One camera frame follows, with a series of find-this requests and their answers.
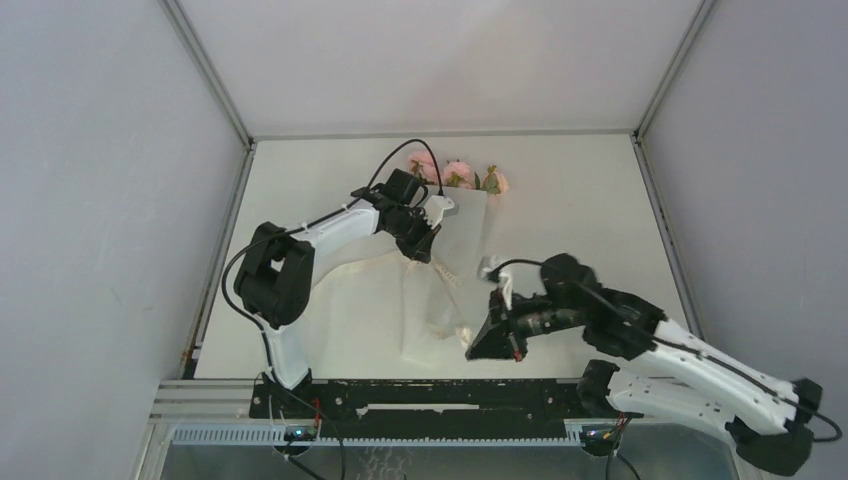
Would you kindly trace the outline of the cream ribbon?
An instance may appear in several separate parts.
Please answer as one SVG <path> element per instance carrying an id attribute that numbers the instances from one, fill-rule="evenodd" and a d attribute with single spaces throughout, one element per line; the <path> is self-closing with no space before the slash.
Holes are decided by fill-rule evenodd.
<path id="1" fill-rule="evenodd" d="M 366 331 L 402 323 L 402 276 L 407 262 L 398 253 L 387 253 L 341 264 L 329 270 L 312 290 L 307 318 L 312 332 L 320 327 Z"/>

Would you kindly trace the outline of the white wrapping paper sheet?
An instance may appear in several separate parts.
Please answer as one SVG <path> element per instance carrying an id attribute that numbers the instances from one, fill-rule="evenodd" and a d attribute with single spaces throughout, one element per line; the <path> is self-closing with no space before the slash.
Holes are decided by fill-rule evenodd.
<path id="1" fill-rule="evenodd" d="M 486 308 L 486 285 L 478 280 L 488 195 L 447 188 L 455 204 L 440 223 L 427 264 L 407 262 L 402 276 L 400 355 L 434 370 L 461 357 Z"/>

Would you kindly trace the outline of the pink flower two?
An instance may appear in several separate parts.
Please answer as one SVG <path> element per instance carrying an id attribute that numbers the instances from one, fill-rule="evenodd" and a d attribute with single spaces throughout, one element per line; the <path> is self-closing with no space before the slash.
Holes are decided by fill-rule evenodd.
<path id="1" fill-rule="evenodd" d="M 426 150 L 414 151 L 409 154 L 408 167 L 410 172 L 427 184 L 437 184 L 437 166 L 432 155 Z"/>

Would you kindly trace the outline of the pink flower one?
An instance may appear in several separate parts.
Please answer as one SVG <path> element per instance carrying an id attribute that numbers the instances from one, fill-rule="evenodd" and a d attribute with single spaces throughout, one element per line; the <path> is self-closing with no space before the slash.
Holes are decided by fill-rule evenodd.
<path id="1" fill-rule="evenodd" d="M 476 188 L 475 173 L 463 161 L 456 160 L 448 162 L 442 172 L 442 179 L 448 187 L 471 190 Z"/>

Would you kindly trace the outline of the pink flower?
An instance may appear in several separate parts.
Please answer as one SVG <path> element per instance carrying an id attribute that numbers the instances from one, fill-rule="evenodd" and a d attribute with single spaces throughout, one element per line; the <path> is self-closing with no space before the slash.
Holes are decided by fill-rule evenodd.
<path id="1" fill-rule="evenodd" d="M 499 196 L 509 191 L 509 182 L 496 165 L 490 165 L 480 182 L 480 189 L 489 195 Z"/>

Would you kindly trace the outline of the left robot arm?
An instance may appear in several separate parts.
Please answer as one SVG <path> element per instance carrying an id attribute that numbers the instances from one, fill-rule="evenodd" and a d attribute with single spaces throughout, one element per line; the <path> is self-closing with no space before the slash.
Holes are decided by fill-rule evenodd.
<path id="1" fill-rule="evenodd" d="M 390 235 L 406 258 L 428 263 L 436 235 L 455 202 L 428 188 L 413 174 L 394 170 L 387 181 L 351 193 L 350 202 L 292 229 L 259 225 L 250 243 L 224 267 L 220 291 L 225 303 L 260 332 L 266 375 L 278 386 L 274 404 L 290 417 L 311 407 L 311 388 L 302 383 L 310 366 L 295 322 L 304 314 L 319 260 L 370 235 Z M 420 202 L 414 197 L 425 193 Z"/>

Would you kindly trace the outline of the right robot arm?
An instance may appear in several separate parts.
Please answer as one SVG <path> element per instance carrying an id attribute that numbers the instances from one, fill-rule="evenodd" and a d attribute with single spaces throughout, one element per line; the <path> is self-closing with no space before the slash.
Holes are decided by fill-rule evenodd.
<path id="1" fill-rule="evenodd" d="M 513 289 L 511 262 L 484 258 L 480 279 L 494 288 L 489 312 L 465 356 L 524 360 L 531 338 L 580 329 L 599 354 L 578 384 L 579 406 L 621 424 L 654 417 L 699 431 L 773 475 L 795 475 L 818 439 L 822 387 L 785 381 L 709 345 L 643 298 L 605 287 L 569 254 L 538 263 L 543 292 Z"/>

